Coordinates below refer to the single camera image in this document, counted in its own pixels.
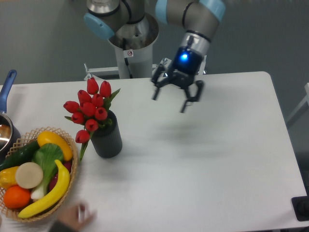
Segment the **blurred human hand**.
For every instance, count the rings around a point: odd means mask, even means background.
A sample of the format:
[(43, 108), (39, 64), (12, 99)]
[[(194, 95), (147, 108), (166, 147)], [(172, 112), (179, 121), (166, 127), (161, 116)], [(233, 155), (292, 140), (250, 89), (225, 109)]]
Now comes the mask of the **blurred human hand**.
[(86, 228), (97, 216), (97, 211), (90, 211), (86, 203), (79, 202), (65, 208), (57, 217), (64, 225), (74, 231)]

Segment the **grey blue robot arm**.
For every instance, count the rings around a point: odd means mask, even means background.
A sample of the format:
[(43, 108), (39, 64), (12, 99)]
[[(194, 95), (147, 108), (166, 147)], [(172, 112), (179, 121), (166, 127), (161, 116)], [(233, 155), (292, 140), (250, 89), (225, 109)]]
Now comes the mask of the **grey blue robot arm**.
[[(200, 100), (203, 74), (210, 43), (225, 14), (221, 0), (159, 0), (155, 16), (145, 11), (142, 0), (89, 0), (84, 15), (86, 26), (115, 49), (121, 79), (149, 77), (156, 90), (172, 84), (185, 92), (183, 106)], [(153, 44), (158, 38), (158, 22), (185, 29), (184, 38), (171, 60), (153, 67)]]

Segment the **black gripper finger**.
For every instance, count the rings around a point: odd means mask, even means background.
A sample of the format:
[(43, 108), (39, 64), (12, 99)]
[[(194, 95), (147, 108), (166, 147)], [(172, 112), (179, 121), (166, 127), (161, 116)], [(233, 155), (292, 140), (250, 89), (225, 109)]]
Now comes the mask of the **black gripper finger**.
[(202, 91), (204, 89), (204, 81), (202, 80), (197, 80), (195, 82), (195, 85), (197, 86), (197, 92), (194, 96), (190, 95), (190, 91), (189, 91), (189, 86), (187, 84), (184, 84), (181, 89), (185, 92), (186, 95), (186, 100), (183, 102), (182, 108), (180, 110), (181, 113), (184, 113), (187, 107), (187, 104), (190, 102), (199, 102), (201, 95), (202, 95)]
[(157, 69), (155, 70), (152, 78), (151, 78), (151, 82), (154, 84), (154, 86), (156, 87), (156, 90), (154, 92), (154, 95), (152, 97), (153, 100), (156, 101), (159, 91), (162, 87), (166, 86), (169, 84), (169, 77), (165, 77), (163, 80), (158, 81), (159, 77), (161, 74), (165, 74), (166, 73), (166, 69), (164, 67), (163, 64), (159, 64)]

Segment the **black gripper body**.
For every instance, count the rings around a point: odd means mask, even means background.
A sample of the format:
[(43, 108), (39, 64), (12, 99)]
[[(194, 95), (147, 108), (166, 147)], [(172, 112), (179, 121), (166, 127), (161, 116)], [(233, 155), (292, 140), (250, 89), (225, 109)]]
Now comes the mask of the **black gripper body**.
[(202, 62), (202, 56), (188, 47), (179, 47), (167, 71), (169, 84), (185, 89), (193, 84), (194, 76)]

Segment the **dark sleeved forearm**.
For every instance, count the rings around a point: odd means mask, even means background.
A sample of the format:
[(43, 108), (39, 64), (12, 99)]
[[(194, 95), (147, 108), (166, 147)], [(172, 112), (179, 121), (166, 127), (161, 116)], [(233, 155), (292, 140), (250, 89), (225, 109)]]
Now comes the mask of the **dark sleeved forearm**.
[(64, 224), (63, 222), (57, 220), (55, 221), (50, 229), (49, 232), (76, 232), (72, 227)]

